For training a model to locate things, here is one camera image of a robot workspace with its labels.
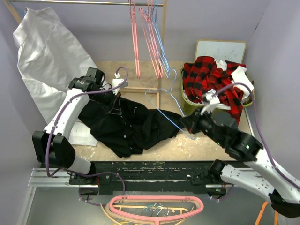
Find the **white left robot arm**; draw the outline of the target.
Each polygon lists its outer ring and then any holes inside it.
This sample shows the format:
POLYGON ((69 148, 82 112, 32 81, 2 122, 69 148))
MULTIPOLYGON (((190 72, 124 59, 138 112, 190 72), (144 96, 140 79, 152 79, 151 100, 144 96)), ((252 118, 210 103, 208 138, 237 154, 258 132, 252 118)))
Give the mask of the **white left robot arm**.
POLYGON ((120 99, 120 89, 127 83, 118 71, 105 89, 105 74, 97 68, 88 68, 85 76, 74 78, 68 86, 67 95, 51 122, 43 131, 35 131, 32 142, 38 162, 45 165, 48 177, 53 177, 59 170, 80 176, 86 184, 91 184, 96 177, 103 175, 96 172, 93 162, 78 156, 68 141, 71 130, 81 111, 90 100, 100 103, 108 114, 121 114, 115 104, 120 99))

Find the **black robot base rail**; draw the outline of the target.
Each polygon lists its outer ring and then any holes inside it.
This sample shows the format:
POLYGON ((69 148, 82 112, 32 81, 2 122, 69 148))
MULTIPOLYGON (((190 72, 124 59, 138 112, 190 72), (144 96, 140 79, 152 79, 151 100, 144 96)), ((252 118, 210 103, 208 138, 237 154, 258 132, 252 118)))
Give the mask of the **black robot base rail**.
POLYGON ((95 177, 73 172, 66 174, 67 184, 97 188, 99 195, 123 192, 191 192, 223 197, 232 185, 209 174, 211 161, 96 161, 95 177))

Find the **light blue wire hanger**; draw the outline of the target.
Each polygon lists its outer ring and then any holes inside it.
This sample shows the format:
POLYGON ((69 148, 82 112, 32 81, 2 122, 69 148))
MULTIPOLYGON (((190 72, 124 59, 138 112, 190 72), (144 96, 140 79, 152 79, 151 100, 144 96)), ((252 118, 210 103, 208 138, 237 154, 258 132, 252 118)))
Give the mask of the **light blue wire hanger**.
POLYGON ((145 91, 145 96, 146 98, 152 103, 153 106, 155 106, 155 108, 167 119, 169 120, 179 131, 181 131, 182 133, 184 133, 188 138, 190 138, 191 140, 195 140, 196 139, 196 135, 191 135, 189 134, 187 131, 183 130, 183 128, 180 128, 179 125, 177 125, 173 120, 171 120, 167 115, 165 115, 165 113, 159 108, 159 102, 160 102, 160 92, 163 91, 164 93, 166 94, 169 94, 170 97, 172 98, 172 100, 174 101, 174 104, 173 105, 173 108, 176 104, 178 110, 180 111, 181 113, 181 116, 184 117, 185 114, 178 102, 178 100, 176 99, 176 97, 173 95, 173 85, 177 79, 177 71, 174 69, 174 68, 171 68, 170 69, 170 72, 174 72, 174 78, 172 79, 172 82, 170 84, 170 87, 169 89, 164 89, 164 88, 159 88, 159 89, 150 89, 150 88, 147 88, 146 91, 145 91), (157 104, 155 105, 152 100, 147 96, 147 94, 157 94, 157 104))

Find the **black button shirt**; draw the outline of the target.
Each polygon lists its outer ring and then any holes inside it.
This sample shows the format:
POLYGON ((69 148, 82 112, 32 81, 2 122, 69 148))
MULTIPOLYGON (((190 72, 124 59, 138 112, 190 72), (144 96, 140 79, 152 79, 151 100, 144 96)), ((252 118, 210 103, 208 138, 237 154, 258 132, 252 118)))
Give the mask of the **black button shirt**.
POLYGON ((118 157, 140 155, 160 141, 175 137, 184 126, 181 115, 158 109, 148 109, 129 99, 121 98, 122 114, 109 114, 100 103, 89 101, 79 120, 90 128, 91 135, 110 148, 118 157))

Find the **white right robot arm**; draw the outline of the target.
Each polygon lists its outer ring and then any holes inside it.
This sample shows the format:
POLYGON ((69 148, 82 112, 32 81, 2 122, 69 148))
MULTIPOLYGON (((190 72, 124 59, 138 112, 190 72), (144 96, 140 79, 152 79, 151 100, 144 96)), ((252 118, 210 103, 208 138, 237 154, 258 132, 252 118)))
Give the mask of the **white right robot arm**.
POLYGON ((181 124, 192 134, 202 132, 231 158, 255 172, 251 175, 216 159, 209 168, 209 180, 237 185, 270 202, 279 214, 298 218, 300 181, 278 164, 254 136, 240 131, 236 119, 229 113, 200 114, 200 111, 197 109, 193 114, 181 118, 181 124))

